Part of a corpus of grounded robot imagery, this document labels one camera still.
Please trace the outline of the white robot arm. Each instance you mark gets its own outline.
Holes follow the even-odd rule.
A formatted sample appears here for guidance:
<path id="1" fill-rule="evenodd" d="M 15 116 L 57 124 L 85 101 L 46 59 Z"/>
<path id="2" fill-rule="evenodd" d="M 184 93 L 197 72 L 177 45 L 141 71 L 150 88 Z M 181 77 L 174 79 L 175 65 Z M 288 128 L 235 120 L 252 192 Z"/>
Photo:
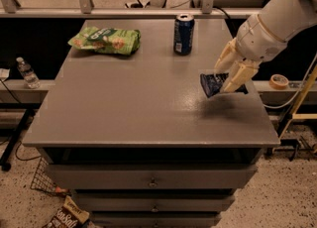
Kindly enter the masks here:
<path id="1" fill-rule="evenodd" d="M 251 15 L 214 65 L 216 74 L 228 74 L 220 91 L 236 91 L 258 73 L 261 63 L 276 58 L 294 36 L 315 26 L 316 4 L 317 0 L 270 0 Z"/>

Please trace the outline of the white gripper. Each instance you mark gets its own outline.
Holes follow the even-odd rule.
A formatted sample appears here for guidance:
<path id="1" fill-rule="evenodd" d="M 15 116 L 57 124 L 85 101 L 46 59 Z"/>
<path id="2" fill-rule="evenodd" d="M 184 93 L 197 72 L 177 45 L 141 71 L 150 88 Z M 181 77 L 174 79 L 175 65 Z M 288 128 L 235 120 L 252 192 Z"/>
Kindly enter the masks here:
<path id="1" fill-rule="evenodd" d="M 287 46 L 287 33 L 276 24 L 266 23 L 259 14 L 250 16 L 230 41 L 214 69 L 216 73 L 229 71 L 221 92 L 234 92 L 249 81 L 260 68 L 260 61 L 271 61 Z"/>

